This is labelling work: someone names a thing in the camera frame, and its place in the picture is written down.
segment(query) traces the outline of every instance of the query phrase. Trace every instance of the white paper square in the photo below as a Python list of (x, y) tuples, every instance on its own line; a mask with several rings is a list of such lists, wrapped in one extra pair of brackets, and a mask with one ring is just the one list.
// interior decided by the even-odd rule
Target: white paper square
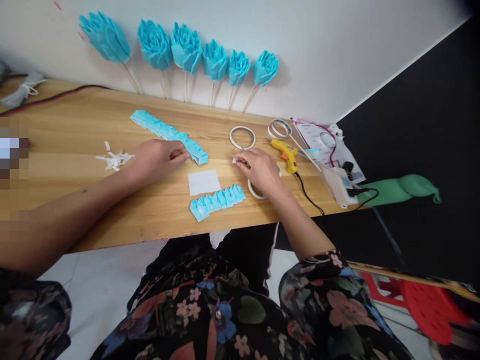
[(190, 188), (190, 196), (214, 193), (222, 189), (216, 170), (189, 173), (188, 187)]

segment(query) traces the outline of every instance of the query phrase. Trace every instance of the floral sleeve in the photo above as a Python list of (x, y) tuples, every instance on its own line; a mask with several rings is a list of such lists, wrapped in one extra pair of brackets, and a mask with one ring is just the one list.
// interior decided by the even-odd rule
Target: floral sleeve
[(321, 358), (400, 360), (412, 355), (377, 311), (364, 280), (337, 250), (300, 261), (280, 282), (288, 332)]
[(70, 345), (71, 316), (58, 282), (0, 268), (0, 358), (56, 359)]

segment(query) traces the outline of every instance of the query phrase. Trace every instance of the white power strip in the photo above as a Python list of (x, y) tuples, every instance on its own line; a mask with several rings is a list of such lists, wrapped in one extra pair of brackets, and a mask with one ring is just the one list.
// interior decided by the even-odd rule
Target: white power strip
[(350, 196), (347, 189), (353, 189), (352, 182), (347, 176), (347, 172), (341, 167), (326, 168), (322, 167), (323, 175), (326, 178), (325, 186), (330, 186), (333, 197), (338, 205), (346, 209), (348, 205), (358, 204), (356, 196)]

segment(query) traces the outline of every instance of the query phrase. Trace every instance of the wooden desk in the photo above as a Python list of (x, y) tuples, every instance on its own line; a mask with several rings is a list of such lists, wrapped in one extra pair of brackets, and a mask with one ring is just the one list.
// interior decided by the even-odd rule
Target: wooden desk
[[(0, 97), (16, 89), (21, 81), (12, 79), (4, 83), (0, 88)], [(30, 100), (50, 97), (77, 86), (47, 80), (37, 87), (40, 94), (31, 96)], [(113, 170), (105, 170), (106, 163), (95, 158), (106, 154), (104, 141), (109, 141), (114, 153), (123, 149), (132, 154), (137, 145), (156, 138), (130, 120), (130, 115), (137, 109), (146, 110), (187, 133), (208, 153), (208, 163), (197, 165), (188, 161), (163, 183), (149, 186), (124, 199), (71, 252), (279, 221), (267, 199), (257, 200), (250, 194), (247, 178), (232, 164), (232, 157), (238, 150), (230, 143), (229, 132), (239, 125), (255, 132), (255, 147), (277, 159), (282, 168), (283, 182), (305, 211), (310, 216), (320, 215), (303, 195), (298, 180), (287, 173), (287, 164), (279, 158), (279, 152), (264, 140), (268, 137), (270, 118), (99, 88), (81, 90), (11, 116), (15, 121), (28, 124), (29, 197), (26, 208), (45, 204), (111, 174)], [(244, 135), (245, 143), (249, 138), (249, 135)], [(296, 159), (310, 198), (326, 214), (346, 211), (332, 199), (312, 164), (300, 156)], [(238, 184), (245, 191), (246, 200), (197, 222), (190, 213), (189, 205), (200, 195), (189, 195), (187, 174), (212, 169), (216, 170), (222, 189)]]

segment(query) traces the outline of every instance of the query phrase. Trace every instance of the white floor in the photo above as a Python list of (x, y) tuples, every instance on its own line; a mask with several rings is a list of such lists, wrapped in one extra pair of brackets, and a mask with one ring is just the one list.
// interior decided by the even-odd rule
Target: white floor
[[(226, 231), (212, 233), (216, 247)], [(97, 346), (125, 317), (127, 302), (137, 288), (145, 267), (158, 255), (166, 240), (111, 247), (64, 255), (40, 280), (58, 281), (67, 290), (73, 307), (69, 335), (71, 346), (60, 360), (90, 358)], [(291, 251), (274, 250), (270, 296), (279, 304), (278, 288), (282, 275), (297, 263)], [(432, 360), (428, 341), (414, 331), (388, 321), (393, 332), (417, 360)]]

